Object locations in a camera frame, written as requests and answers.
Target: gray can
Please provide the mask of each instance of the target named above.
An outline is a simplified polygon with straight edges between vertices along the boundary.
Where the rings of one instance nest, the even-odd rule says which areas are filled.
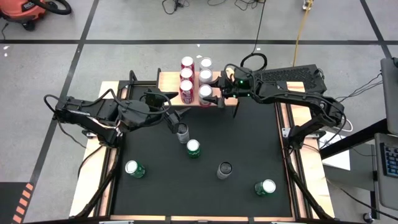
[[[208,57],[204,57],[200,60],[200,71],[206,68],[209,70],[213,69],[213,62]]]
[[[213,81],[213,72],[208,69],[204,68],[200,71],[199,73],[199,83],[200,85],[202,84],[207,84],[209,82]]]
[[[178,126],[177,137],[181,144],[186,144],[189,141],[188,125],[180,123]]]
[[[232,174],[232,165],[229,162],[222,162],[217,169],[217,177],[221,180]]]
[[[204,97],[213,96],[213,89],[211,86],[205,84],[199,88],[199,104],[202,106],[210,106],[210,102],[204,100]]]

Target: vacuum hose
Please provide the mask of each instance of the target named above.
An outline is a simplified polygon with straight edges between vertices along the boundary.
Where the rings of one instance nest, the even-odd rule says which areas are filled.
[[[69,3],[66,2],[66,0],[57,0],[59,3],[65,6],[65,9],[57,9],[55,7],[51,7],[46,3],[42,3],[40,0],[29,0],[29,1],[35,4],[36,6],[39,6],[45,10],[48,10],[58,15],[69,15],[72,12],[72,8],[70,7]]]

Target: red soda can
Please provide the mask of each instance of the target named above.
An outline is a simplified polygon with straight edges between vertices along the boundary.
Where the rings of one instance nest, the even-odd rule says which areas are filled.
[[[183,68],[180,72],[180,80],[190,80],[193,83],[193,72],[190,68]]]
[[[193,63],[193,59],[189,56],[182,58],[181,60],[181,69],[189,68],[192,70],[193,74],[195,74],[195,64]]]
[[[181,81],[180,95],[181,100],[185,104],[190,104],[193,102],[193,84],[190,80]]]

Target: can lid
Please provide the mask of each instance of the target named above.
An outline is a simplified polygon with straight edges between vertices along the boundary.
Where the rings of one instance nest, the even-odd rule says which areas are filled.
[[[184,80],[184,81],[182,81],[181,82],[181,84],[180,84],[180,88],[183,90],[183,91],[188,91],[188,90],[191,90],[192,89],[192,82],[190,81],[190,80]]]
[[[199,142],[194,140],[194,139],[189,140],[189,142],[187,143],[187,149],[189,151],[198,150],[199,149]]]
[[[200,94],[202,97],[210,96],[210,95],[212,95],[212,93],[213,93],[213,90],[211,89],[211,87],[210,87],[209,85],[202,85],[202,86],[199,88],[199,94]]]
[[[211,59],[210,58],[204,58],[204,59],[201,60],[200,64],[203,67],[209,67],[209,66],[211,66]]]
[[[179,126],[178,126],[178,133],[179,134],[186,133],[187,130],[188,130],[188,126],[186,124],[184,124],[184,123],[180,123],[179,124]]]
[[[220,164],[220,171],[223,174],[230,174],[232,172],[232,165],[229,162],[223,162]]]
[[[138,164],[136,161],[129,161],[126,163],[125,169],[128,174],[132,174],[137,170],[137,167],[138,167]]]
[[[190,77],[192,77],[192,75],[193,75],[193,72],[189,68],[183,68],[181,70],[181,76],[184,78],[190,78]]]
[[[200,77],[204,78],[204,79],[208,79],[212,76],[213,74],[211,73],[211,71],[209,69],[203,69],[200,72]]]
[[[186,56],[184,58],[182,58],[181,60],[181,64],[185,65],[185,66],[189,66],[193,64],[193,59],[189,56]]]
[[[273,192],[275,191],[275,189],[276,189],[276,184],[275,184],[274,181],[267,179],[267,180],[265,180],[265,181],[262,183],[262,188],[263,188],[267,193],[273,193]]]

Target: keyboard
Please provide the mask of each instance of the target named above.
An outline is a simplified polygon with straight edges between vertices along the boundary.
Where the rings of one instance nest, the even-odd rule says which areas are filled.
[[[398,148],[383,145],[381,157],[384,175],[398,178]]]

